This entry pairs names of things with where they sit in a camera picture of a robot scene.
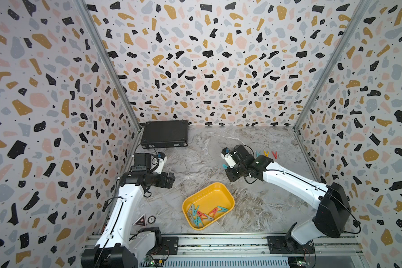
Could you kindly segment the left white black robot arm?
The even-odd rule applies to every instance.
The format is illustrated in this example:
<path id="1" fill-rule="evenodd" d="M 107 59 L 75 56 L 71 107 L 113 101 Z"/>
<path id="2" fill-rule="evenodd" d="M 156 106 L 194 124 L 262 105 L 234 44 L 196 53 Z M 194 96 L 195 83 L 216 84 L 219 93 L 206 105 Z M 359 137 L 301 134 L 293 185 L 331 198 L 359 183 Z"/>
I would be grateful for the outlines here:
<path id="1" fill-rule="evenodd" d="M 95 247 L 82 253 L 82 267 L 137 268 L 150 251 L 161 249 L 160 230 L 143 228 L 132 236 L 132 220 L 144 194 L 152 186 L 170 189 L 174 182 L 173 173 L 151 173 L 140 167 L 121 176 L 111 217 Z"/>

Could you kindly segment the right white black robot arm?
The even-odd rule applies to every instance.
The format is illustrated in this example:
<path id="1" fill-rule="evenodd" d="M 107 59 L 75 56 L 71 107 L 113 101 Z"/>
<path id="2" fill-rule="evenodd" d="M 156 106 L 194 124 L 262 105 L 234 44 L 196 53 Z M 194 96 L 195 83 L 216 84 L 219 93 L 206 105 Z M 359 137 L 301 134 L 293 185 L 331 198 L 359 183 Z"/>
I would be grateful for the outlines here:
<path id="1" fill-rule="evenodd" d="M 257 158 L 248 155 L 242 159 L 237 154 L 228 153 L 221 158 L 228 165 L 226 174 L 231 182 L 241 177 L 267 182 L 296 195 L 315 210 L 310 219 L 291 226 L 280 247 L 297 252 L 313 239 L 321 236 L 337 239 L 344 233 L 351 210 L 341 185 L 315 182 L 263 155 Z"/>

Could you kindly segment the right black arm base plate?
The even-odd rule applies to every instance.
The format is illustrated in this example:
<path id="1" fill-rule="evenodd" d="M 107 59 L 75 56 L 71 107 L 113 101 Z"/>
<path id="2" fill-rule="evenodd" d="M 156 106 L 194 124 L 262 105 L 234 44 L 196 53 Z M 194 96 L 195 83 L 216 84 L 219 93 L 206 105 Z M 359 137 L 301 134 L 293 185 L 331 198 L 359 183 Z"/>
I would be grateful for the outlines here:
<path id="1" fill-rule="evenodd" d="M 314 243 L 312 241 L 300 245 L 292 237 L 267 236 L 266 239 L 270 254 L 303 255 L 315 253 Z"/>

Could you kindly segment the yellow plastic storage box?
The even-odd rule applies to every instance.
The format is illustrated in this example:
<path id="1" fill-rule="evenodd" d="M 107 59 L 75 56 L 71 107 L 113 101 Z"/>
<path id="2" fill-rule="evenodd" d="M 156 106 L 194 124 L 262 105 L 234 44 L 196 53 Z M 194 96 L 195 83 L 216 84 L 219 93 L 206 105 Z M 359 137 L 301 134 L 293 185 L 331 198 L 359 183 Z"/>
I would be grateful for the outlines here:
<path id="1" fill-rule="evenodd" d="M 199 207 L 198 211 L 209 216 L 202 221 L 199 217 L 191 217 L 187 214 L 191 204 Z M 228 212 L 218 213 L 216 207 L 228 208 Z M 217 222 L 220 218 L 230 213 L 235 207 L 235 199 L 227 187 L 219 182 L 212 183 L 188 197 L 182 204 L 184 216 L 190 227 L 196 231 L 204 230 L 208 226 Z"/>

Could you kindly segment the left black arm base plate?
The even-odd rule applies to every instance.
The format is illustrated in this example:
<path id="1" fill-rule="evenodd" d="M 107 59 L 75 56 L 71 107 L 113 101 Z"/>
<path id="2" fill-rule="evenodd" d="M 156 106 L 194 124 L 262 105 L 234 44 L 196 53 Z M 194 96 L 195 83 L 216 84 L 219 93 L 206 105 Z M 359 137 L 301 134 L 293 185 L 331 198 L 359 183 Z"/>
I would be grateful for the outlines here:
<path id="1" fill-rule="evenodd" d="M 161 242 L 157 243 L 153 249 L 147 254 L 161 255 L 161 256 L 174 256 L 178 253 L 179 238 L 178 236 L 166 236 L 161 238 Z"/>

